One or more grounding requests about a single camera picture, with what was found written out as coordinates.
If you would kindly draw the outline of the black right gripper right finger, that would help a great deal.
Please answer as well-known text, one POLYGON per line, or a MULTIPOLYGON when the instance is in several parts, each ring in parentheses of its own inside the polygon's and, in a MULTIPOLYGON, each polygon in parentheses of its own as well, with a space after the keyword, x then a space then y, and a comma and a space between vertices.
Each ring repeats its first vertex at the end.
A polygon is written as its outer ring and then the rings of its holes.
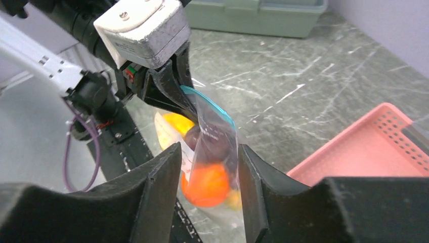
POLYGON ((428 179, 327 177, 306 186, 238 147, 247 242, 428 242, 428 179))

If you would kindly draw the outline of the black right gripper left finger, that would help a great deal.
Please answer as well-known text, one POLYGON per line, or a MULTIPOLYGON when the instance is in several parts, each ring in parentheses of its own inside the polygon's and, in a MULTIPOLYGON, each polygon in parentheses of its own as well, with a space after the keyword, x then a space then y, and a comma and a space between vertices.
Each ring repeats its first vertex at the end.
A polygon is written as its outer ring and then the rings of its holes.
POLYGON ((100 242, 101 197, 28 183, 1 185, 1 242, 100 242))

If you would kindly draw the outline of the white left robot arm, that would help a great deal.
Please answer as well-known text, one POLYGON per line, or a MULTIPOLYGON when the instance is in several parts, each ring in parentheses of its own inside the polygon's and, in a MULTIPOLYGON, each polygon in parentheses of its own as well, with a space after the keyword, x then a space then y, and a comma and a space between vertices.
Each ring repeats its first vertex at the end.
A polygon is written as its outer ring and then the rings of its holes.
POLYGON ((192 87, 186 1, 1 1, 1 11, 27 18, 32 5, 116 70, 111 79, 54 54, 1 20, 1 54, 54 84, 66 104, 99 127, 123 124, 121 102, 136 95, 146 104, 197 121, 184 94, 192 87))

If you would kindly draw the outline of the clear zip top bag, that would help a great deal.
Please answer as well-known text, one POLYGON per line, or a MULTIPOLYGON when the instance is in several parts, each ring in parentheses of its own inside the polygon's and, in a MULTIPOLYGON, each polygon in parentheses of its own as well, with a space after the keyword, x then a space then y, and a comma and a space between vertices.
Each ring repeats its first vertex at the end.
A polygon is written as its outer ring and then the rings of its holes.
POLYGON ((181 145, 179 196, 209 242, 245 242, 238 176, 238 132, 233 119, 204 90, 182 87, 195 121, 156 110, 161 149, 181 145))

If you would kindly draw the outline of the orange fruit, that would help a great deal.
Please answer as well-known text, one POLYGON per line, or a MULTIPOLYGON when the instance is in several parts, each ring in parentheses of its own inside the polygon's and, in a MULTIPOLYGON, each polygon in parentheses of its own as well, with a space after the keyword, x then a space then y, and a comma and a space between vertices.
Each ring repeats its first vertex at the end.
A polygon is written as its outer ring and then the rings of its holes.
POLYGON ((189 174, 189 179, 181 176, 180 185, 192 205, 205 208, 218 206, 231 191, 229 177, 222 164, 197 166, 189 174))

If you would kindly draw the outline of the yellow lemon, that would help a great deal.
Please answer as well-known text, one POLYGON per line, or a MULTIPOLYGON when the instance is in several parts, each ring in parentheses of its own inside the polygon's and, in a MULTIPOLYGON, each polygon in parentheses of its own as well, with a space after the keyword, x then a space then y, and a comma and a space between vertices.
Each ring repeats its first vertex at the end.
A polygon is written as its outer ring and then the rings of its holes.
POLYGON ((176 113, 165 113, 162 117, 167 123, 172 126, 182 137, 185 137, 186 133, 195 126, 195 124, 188 118, 176 114, 176 113))

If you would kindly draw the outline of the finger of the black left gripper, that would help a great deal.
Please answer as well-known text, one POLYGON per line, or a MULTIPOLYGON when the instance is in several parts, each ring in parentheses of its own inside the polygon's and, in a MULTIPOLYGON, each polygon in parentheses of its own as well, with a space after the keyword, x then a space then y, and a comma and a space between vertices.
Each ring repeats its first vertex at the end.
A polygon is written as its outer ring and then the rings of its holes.
POLYGON ((174 112, 193 122, 198 122, 196 108, 175 79, 171 65, 147 70, 141 89, 141 100, 150 106, 174 112))
POLYGON ((190 64, 189 45, 182 45, 176 52, 174 58, 175 78, 180 85, 193 87, 190 64))

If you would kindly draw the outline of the grey green storage box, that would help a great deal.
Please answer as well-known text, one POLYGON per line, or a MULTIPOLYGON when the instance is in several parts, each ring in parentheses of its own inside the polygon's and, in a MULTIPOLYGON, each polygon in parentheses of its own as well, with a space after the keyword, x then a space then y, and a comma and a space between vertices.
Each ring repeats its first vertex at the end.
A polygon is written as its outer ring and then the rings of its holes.
POLYGON ((306 38, 327 7, 325 0, 191 1, 185 11, 195 29, 306 38))

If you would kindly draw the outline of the dark red passion fruit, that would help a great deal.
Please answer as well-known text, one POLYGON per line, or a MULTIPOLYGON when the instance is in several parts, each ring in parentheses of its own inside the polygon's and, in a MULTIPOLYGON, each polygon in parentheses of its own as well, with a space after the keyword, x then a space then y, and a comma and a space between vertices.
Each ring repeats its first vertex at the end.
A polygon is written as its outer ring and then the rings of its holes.
POLYGON ((199 125, 186 133, 184 141, 194 151, 195 160, 202 164, 223 162, 232 152, 230 139, 225 133, 205 134, 199 125))

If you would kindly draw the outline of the pink plastic basket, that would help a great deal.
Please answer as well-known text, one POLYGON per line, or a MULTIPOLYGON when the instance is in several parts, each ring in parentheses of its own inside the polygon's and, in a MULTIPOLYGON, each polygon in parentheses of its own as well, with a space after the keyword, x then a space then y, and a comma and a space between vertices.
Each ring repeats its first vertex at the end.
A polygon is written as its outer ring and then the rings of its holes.
POLYGON ((402 130, 412 124, 382 103, 343 130, 287 175, 313 186, 324 177, 428 177, 428 153, 402 130))

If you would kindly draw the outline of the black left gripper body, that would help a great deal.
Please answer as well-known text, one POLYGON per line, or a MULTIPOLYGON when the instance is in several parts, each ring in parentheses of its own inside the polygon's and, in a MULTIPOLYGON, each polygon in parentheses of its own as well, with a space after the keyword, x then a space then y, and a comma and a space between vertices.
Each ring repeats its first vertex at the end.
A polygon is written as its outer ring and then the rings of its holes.
POLYGON ((147 71, 147 67, 131 61, 126 61, 119 69, 115 70, 116 97, 120 100, 128 100, 134 95, 142 98, 147 71))

